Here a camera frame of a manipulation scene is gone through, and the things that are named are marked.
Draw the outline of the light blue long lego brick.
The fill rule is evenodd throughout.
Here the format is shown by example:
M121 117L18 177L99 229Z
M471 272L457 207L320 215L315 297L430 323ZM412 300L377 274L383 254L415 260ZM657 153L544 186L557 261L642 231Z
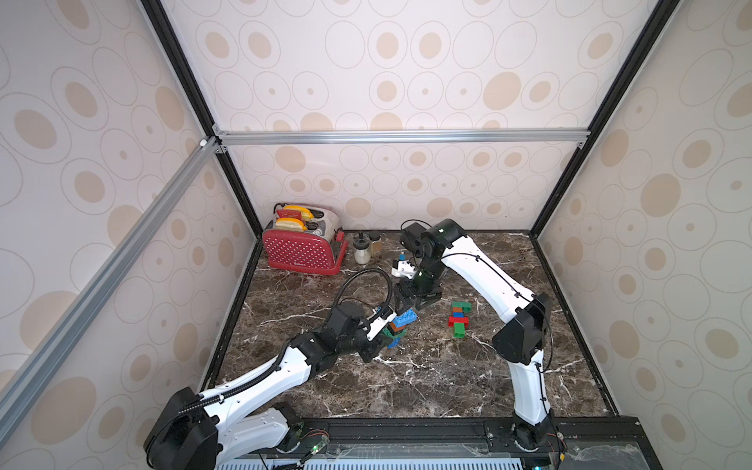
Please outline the light blue long lego brick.
M413 309L409 309L405 313L402 313L401 315L396 316L392 322L397 324L397 326L406 327L407 325L413 323L414 321L417 321L417 314Z

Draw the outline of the green small lego brick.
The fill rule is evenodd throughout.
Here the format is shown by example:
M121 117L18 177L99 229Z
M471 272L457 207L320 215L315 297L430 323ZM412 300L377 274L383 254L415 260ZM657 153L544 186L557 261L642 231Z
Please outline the green small lego brick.
M454 338L462 339L465 337L466 328L464 323L454 323Z

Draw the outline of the red long lego brick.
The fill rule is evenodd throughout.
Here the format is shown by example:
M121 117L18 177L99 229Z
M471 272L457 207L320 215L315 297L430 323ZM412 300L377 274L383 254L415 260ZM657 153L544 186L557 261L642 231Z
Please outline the red long lego brick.
M448 326L449 327L453 327L455 324L458 324L458 323L468 324L469 323L469 319L466 318L466 317L455 317L455 316L451 316L448 319Z

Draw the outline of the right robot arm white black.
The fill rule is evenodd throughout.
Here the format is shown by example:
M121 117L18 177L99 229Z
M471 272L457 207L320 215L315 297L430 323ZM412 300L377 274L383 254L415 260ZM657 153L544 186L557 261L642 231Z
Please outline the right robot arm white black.
M544 446L555 433L544 383L544 344L550 334L552 299L536 294L495 264L452 219L425 228L415 221L399 242L417 260L415 274L396 287L396 311L419 311L438 302L448 269L462 277L493 308L503 327L492 345L506 360L514 393L512 433L525 452Z

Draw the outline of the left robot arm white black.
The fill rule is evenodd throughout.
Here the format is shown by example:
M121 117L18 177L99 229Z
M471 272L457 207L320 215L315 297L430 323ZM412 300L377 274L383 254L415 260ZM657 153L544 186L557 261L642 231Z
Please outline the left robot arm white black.
M145 439L147 465L215 469L265 448L295 450L303 439L303 420L288 405L267 411L262 406L332 368L343 354L372 360L390 344L383 331L396 316L390 307L367 318L357 303L335 305L323 325L286 342L269 362L202 393L179 390Z

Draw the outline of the green long lego brick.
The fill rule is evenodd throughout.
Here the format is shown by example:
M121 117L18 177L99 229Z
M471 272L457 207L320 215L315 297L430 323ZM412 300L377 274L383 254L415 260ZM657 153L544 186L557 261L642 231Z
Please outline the green long lego brick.
M395 330L393 331L390 327L386 327L382 330L382 332L391 339L399 339L403 336L405 336L405 329L401 329L399 331Z
M472 311L472 305L467 302L454 302L452 303L453 311L462 311L463 313L469 313Z

